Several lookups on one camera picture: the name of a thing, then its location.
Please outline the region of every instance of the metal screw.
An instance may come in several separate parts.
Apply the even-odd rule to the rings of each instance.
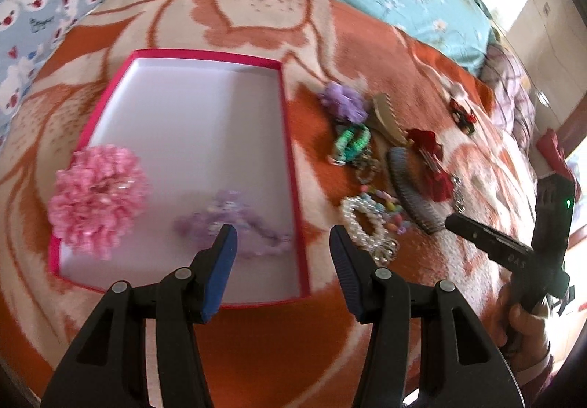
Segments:
[[[380,267],[379,269],[375,269],[375,276],[378,279],[389,279],[391,277],[391,271],[387,267]]]
[[[189,267],[182,267],[175,271],[175,278],[183,280],[187,279],[192,275],[192,271]]]
[[[125,290],[127,290],[128,284],[124,281],[115,282],[112,285],[112,292],[117,294],[122,294]]]
[[[454,291],[454,284],[450,281],[440,281],[440,284],[438,284],[438,286],[445,292],[445,293],[451,293]]]

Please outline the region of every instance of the blanket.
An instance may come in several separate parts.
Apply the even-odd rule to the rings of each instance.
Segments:
[[[311,296],[222,309],[196,327],[219,408],[340,408],[353,399],[371,327],[348,313],[328,250],[340,199],[359,191],[351,169],[327,162],[333,134],[316,95],[329,81],[365,95],[387,92],[402,128],[438,134],[448,171],[463,180],[466,214],[531,240],[532,172],[513,139],[486,116],[490,92],[438,51],[334,0],[106,0],[41,69],[0,154],[0,354],[39,396],[100,298],[47,270],[46,205],[55,172],[68,166],[108,81],[138,48],[237,52],[283,65]],[[478,116],[472,138],[451,119],[450,96]],[[385,150],[380,140],[377,150]],[[378,184],[390,190],[385,175]],[[450,211],[449,203],[435,205]],[[504,271],[448,231],[429,237],[411,229],[398,239],[392,270],[422,284],[451,279],[494,331]],[[149,387],[151,403],[160,406],[153,326],[147,326]],[[410,387],[420,353],[417,322],[413,328]]]

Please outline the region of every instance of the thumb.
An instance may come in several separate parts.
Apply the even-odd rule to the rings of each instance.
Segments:
[[[510,309],[510,325],[522,335],[534,337],[544,333],[546,319],[526,312],[520,304],[515,304]]]

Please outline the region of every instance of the person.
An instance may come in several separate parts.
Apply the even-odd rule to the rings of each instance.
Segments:
[[[510,296],[511,288],[508,283],[503,286],[497,299],[497,310],[502,317],[496,330],[495,344],[498,347],[506,344],[507,325],[511,325],[522,335],[519,350],[508,360],[508,363],[518,382],[526,406],[529,407],[540,391],[547,386],[553,371],[554,358],[551,355],[547,332],[550,308],[544,300],[532,313],[529,313],[520,304],[512,304]]]

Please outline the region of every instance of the floor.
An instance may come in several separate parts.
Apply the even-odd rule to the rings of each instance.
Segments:
[[[483,0],[534,86],[538,131],[556,129],[587,89],[587,27],[571,0]]]

